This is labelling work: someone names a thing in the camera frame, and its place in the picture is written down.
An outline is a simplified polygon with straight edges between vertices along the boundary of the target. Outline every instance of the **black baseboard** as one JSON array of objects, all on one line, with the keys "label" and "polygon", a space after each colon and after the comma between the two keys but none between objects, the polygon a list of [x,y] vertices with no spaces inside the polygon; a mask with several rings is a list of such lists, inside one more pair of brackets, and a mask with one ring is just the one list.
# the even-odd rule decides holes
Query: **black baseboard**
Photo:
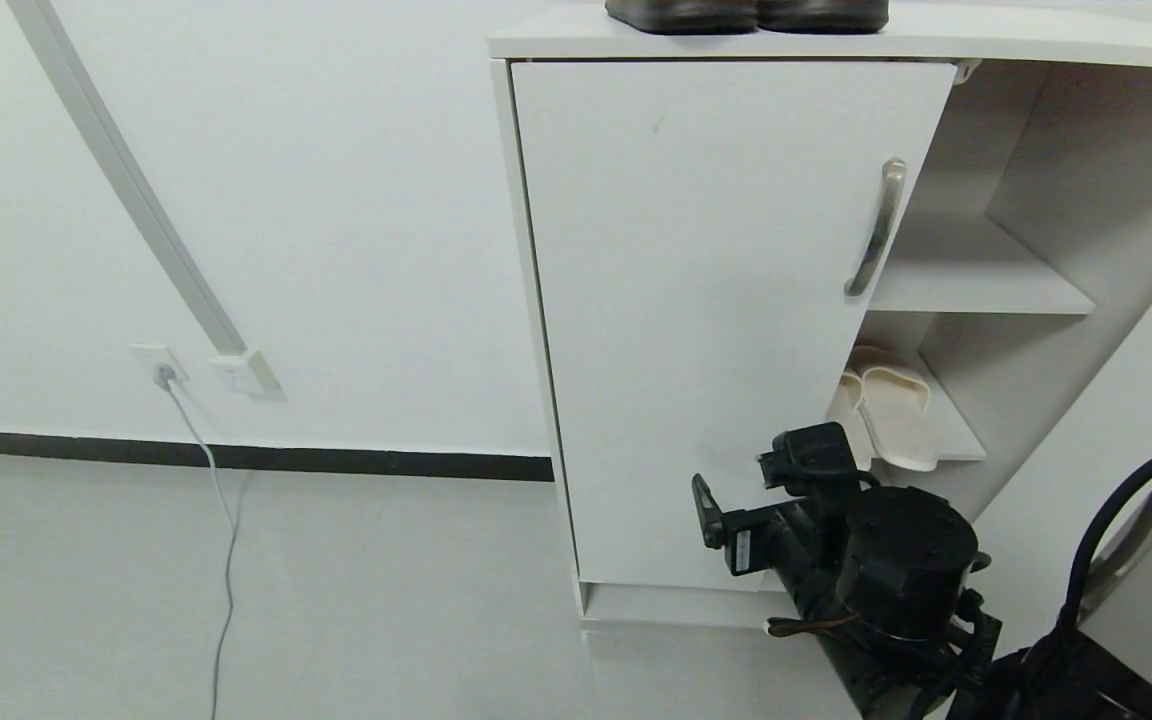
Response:
[{"label": "black baseboard", "polygon": [[[211,446],[219,468],[294,473],[408,475],[553,483],[550,457],[467,452],[325,450],[305,447]],[[139,439],[0,433],[0,455],[206,468],[197,445]]]}]

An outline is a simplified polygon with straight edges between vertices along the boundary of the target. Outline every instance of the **wall outlet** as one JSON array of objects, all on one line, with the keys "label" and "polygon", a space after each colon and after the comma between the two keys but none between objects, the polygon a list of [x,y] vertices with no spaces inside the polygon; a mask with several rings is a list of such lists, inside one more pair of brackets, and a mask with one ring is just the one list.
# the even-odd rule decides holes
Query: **wall outlet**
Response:
[{"label": "wall outlet", "polygon": [[177,373],[177,381],[185,382],[189,376],[184,372],[184,369],[180,366],[175,355],[172,355],[172,348],[165,344],[132,344],[129,346],[129,350],[136,356],[136,361],[141,362],[141,365],[145,369],[145,372],[152,378],[154,377],[154,367],[157,365],[170,365],[175,373]]},{"label": "wall outlet", "polygon": [[279,388],[274,370],[270,369],[260,350],[242,355],[220,355],[207,361],[212,372],[225,382],[225,388],[247,395],[268,395]]}]

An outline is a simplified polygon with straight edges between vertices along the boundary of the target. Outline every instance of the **gray power cord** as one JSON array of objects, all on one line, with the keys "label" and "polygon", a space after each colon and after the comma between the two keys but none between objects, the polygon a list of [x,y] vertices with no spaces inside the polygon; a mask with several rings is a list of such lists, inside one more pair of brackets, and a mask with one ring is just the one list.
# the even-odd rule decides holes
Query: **gray power cord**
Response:
[{"label": "gray power cord", "polygon": [[217,720],[217,705],[220,702],[220,652],[225,647],[225,635],[229,632],[229,621],[234,619],[234,589],[229,581],[229,569],[234,561],[234,544],[238,541],[238,523],[229,513],[229,503],[225,502],[223,492],[220,492],[220,479],[217,477],[217,456],[211,454],[211,447],[202,441],[198,430],[194,429],[194,424],[189,420],[189,415],[185,414],[184,407],[180,404],[180,397],[175,395],[175,391],[172,388],[172,381],[179,382],[177,374],[175,374],[172,365],[164,363],[154,365],[156,386],[159,386],[159,388],[168,393],[168,397],[172,397],[172,402],[177,407],[180,419],[184,420],[184,425],[189,429],[189,434],[192,434],[194,441],[198,444],[198,447],[202,447],[202,452],[207,456],[207,468],[211,470],[211,487],[215,488],[215,500],[220,501],[220,509],[225,510],[225,520],[229,521],[229,552],[225,553],[225,598],[229,602],[229,609],[225,612],[225,624],[220,629],[220,639],[215,642],[215,660],[211,664],[211,720]]}]

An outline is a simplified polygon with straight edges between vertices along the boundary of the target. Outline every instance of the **gray tile floor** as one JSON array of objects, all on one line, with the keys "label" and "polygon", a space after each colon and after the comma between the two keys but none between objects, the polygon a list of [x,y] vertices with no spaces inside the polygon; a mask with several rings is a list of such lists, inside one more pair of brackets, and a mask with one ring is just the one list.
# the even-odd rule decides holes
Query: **gray tile floor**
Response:
[{"label": "gray tile floor", "polygon": [[[582,629],[548,484],[223,471],[227,720],[855,717],[810,639]],[[205,470],[0,457],[0,719],[206,717]]]}]

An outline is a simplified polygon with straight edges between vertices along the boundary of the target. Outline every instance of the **white shoe cabinet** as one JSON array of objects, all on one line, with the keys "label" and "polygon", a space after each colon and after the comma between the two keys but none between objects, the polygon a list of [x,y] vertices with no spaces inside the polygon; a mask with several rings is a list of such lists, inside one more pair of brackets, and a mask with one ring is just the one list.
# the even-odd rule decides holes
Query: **white shoe cabinet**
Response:
[{"label": "white shoe cabinet", "polygon": [[[782,501],[755,456],[823,420],[858,341],[933,386],[940,468],[887,482],[982,518],[996,566],[1068,564],[1152,454],[1152,334],[1134,340],[1152,328],[1152,24],[895,3],[878,36],[668,38],[581,5],[490,47],[588,619],[793,612],[703,546],[689,480]],[[1126,380],[1102,377],[1116,364]],[[1137,381],[1124,418],[1114,384]],[[1084,465],[1097,444],[1121,460]],[[1018,601],[995,593],[1006,619]]]}]

